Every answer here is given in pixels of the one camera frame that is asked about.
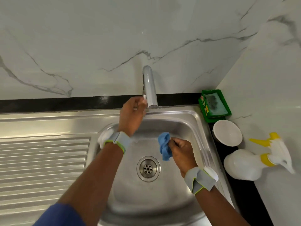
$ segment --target sink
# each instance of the sink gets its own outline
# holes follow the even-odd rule
[[[32,225],[97,154],[97,138],[116,130],[119,110],[0,115],[0,225]],[[209,221],[157,137],[191,142],[199,167],[219,175],[232,204],[209,126],[198,106],[149,109],[118,168],[99,225],[184,225]]]

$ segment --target faucet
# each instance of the faucet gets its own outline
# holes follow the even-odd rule
[[[153,81],[153,71],[150,66],[144,66],[142,69],[142,96],[148,103],[148,108],[158,107],[155,82]]]

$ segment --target person's left arm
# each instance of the person's left arm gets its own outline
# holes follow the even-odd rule
[[[143,97],[130,98],[120,111],[118,131],[126,133],[129,137],[133,135],[141,124],[145,108],[146,102],[143,101]],[[72,207],[86,226],[97,225],[106,207],[122,157],[123,151],[118,145],[105,144],[92,163],[58,200],[58,203]]]

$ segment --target blue cloth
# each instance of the blue cloth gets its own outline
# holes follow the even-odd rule
[[[160,144],[160,153],[162,154],[163,161],[169,161],[169,158],[172,157],[172,152],[168,146],[168,141],[170,140],[170,134],[168,132],[163,132],[158,137],[158,142]]]
[[[85,223],[70,205],[56,203],[50,206],[33,226],[85,226]]]

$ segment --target person's right arm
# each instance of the person's right arm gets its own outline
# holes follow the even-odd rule
[[[187,171],[198,166],[191,143],[187,140],[171,138],[168,145],[184,178]],[[201,189],[195,197],[212,226],[250,226],[215,186],[211,191]]]

